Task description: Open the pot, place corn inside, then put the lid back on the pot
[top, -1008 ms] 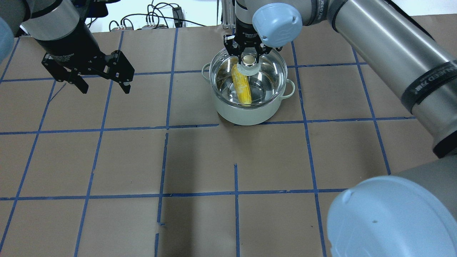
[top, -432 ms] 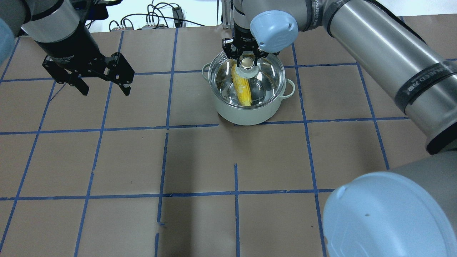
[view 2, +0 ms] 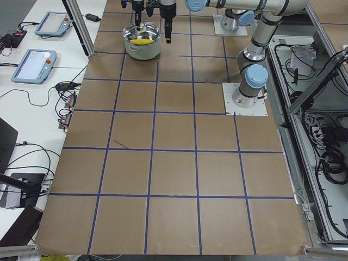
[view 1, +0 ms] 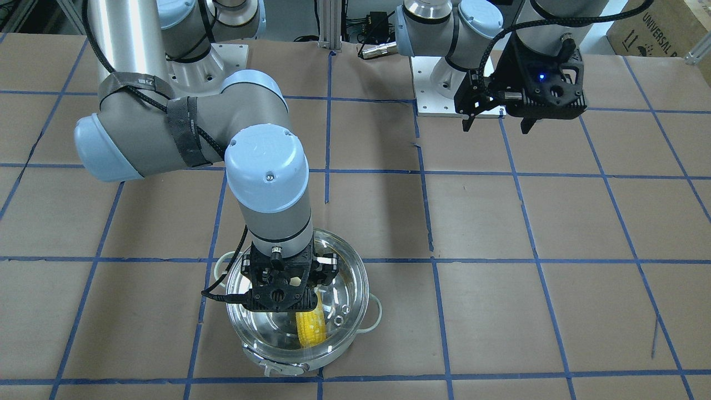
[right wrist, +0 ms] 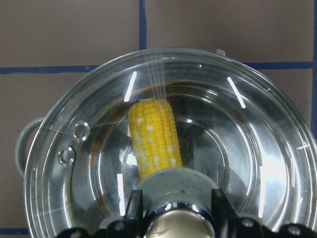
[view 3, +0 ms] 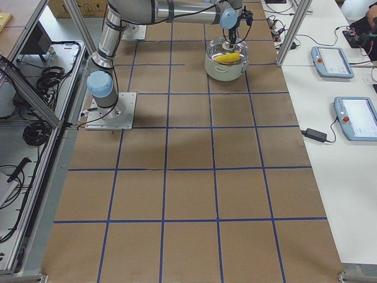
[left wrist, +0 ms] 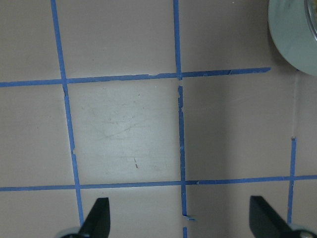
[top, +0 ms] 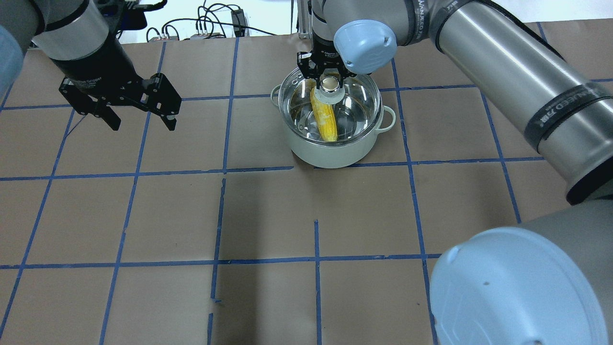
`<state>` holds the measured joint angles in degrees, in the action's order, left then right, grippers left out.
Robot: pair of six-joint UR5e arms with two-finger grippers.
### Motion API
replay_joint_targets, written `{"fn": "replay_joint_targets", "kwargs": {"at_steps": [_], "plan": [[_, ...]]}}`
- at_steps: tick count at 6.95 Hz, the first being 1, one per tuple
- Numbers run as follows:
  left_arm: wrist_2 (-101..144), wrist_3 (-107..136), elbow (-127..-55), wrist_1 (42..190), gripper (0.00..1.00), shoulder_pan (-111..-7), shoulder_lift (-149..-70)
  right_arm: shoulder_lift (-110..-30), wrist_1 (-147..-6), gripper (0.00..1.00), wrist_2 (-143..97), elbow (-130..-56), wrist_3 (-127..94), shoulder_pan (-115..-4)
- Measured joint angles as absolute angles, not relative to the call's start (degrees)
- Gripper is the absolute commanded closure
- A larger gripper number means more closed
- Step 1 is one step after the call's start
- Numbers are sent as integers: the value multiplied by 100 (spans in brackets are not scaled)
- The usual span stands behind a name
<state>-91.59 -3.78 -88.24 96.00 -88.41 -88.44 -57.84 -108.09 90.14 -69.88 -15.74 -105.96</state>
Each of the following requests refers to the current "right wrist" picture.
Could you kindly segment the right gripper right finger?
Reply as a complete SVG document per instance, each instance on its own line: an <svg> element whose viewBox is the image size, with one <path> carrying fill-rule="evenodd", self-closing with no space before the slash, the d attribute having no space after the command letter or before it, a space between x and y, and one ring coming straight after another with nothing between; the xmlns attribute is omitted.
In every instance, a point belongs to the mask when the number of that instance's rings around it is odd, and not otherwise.
<svg viewBox="0 0 317 238"><path fill-rule="evenodd" d="M236 210L222 189L211 191L211 215L216 223L229 223L238 218Z"/></svg>

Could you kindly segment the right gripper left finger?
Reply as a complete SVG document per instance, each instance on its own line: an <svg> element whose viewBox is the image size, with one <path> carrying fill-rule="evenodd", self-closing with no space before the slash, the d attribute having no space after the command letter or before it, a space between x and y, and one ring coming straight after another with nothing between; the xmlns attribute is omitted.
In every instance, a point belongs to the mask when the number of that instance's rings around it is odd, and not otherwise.
<svg viewBox="0 0 317 238"><path fill-rule="evenodd" d="M139 223L143 219L143 191L132 190L125 211L124 220Z"/></svg>

